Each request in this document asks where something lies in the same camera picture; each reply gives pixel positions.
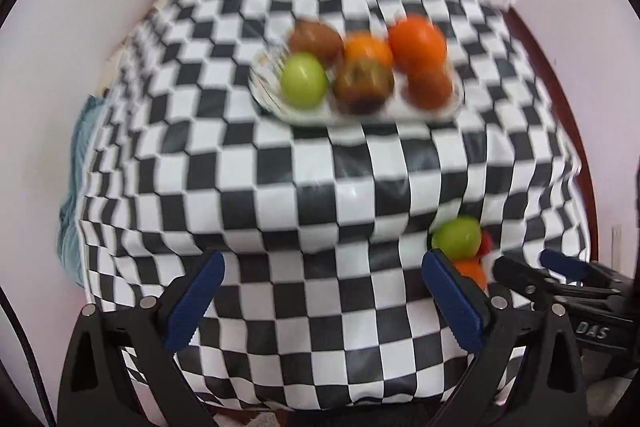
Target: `plate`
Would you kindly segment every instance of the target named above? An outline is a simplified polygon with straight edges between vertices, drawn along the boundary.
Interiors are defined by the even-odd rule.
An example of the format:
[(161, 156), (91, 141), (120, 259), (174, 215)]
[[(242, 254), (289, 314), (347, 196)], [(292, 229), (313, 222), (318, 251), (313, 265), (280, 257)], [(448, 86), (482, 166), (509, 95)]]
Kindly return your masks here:
[[(462, 81), (456, 70), (447, 63), (447, 73), (453, 82), (453, 94), (447, 105), (436, 110), (423, 110), (409, 103), (403, 92), (406, 89), (406, 76), (394, 71), (396, 85), (394, 93), (377, 112), (366, 115), (344, 114), (335, 107), (331, 89), (322, 103), (311, 110), (299, 110), (288, 105), (280, 90), (280, 73), (289, 55), (284, 44), (268, 46), (255, 56), (249, 73), (249, 90), (252, 97), (264, 110), (273, 116), (294, 126), (337, 126), (354, 123), (390, 123), (407, 121), (425, 121), (427, 123), (446, 123), (453, 120), (464, 101)], [(332, 70), (327, 71), (329, 82), (333, 82)]]

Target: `teal fabric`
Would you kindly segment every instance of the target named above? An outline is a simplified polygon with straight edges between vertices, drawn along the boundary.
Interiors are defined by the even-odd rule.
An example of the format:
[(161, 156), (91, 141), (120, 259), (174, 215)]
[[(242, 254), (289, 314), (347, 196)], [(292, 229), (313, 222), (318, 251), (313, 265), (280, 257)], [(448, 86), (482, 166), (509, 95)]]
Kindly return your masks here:
[(60, 230), (58, 232), (58, 257), (69, 277), (82, 286), (82, 265), (80, 263), (80, 238), (76, 229), (76, 203), (82, 189), (84, 155), (89, 147), (92, 132), (104, 105), (103, 98), (89, 96), (84, 102), (80, 116), (76, 120), (71, 137), (69, 190), (65, 202), (60, 207)]

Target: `metal screw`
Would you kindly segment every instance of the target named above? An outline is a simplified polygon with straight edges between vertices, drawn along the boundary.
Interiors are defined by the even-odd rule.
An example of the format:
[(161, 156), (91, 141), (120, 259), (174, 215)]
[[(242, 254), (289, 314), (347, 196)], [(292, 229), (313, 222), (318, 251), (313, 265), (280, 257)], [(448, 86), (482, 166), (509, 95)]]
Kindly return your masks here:
[(553, 311), (558, 317), (564, 317), (564, 314), (566, 313), (564, 306), (558, 303), (551, 305), (551, 311)]
[(85, 317), (91, 317), (91, 315), (93, 315), (95, 313), (95, 304), (85, 304), (82, 307), (82, 315), (84, 315)]
[(491, 298), (491, 306), (493, 306), (496, 309), (503, 310), (508, 305), (509, 303), (507, 302), (507, 299), (505, 299), (504, 297), (500, 297), (499, 295), (497, 295)]
[(156, 299), (153, 295), (148, 295), (140, 299), (140, 307), (143, 310), (149, 310), (156, 305), (156, 302), (158, 302), (158, 299)]

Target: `patterned cloth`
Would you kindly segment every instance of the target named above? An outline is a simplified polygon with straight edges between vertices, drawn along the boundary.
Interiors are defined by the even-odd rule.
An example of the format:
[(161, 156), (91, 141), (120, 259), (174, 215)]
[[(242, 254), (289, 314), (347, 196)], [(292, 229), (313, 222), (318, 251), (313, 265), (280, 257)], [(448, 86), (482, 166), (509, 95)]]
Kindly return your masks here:
[[(291, 128), (252, 102), (252, 58), (296, 17), (345, 33), (406, 12), (447, 38), (465, 90), (452, 123)], [(86, 288), (103, 310), (133, 306), (223, 251), (223, 285), (176, 358), (208, 403), (448, 396), (467, 355), (420, 261), (427, 231), (458, 214), (491, 234), (487, 270), (501, 254), (539, 266), (543, 248), (588, 256), (579, 161), (486, 0), (177, 0), (121, 65), (86, 163)]]

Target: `green apple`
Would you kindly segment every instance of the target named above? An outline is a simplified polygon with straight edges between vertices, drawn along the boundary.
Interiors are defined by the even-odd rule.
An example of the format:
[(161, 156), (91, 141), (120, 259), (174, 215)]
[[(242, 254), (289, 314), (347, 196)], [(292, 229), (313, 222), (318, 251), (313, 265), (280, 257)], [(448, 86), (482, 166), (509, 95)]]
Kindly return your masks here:
[(294, 53), (282, 68), (280, 89), (282, 97), (297, 109), (313, 109), (329, 88), (329, 80), (322, 64), (311, 53)]
[(450, 261), (475, 256), (482, 241), (480, 223), (475, 217), (458, 216), (439, 227), (431, 237), (431, 246), (440, 248)]

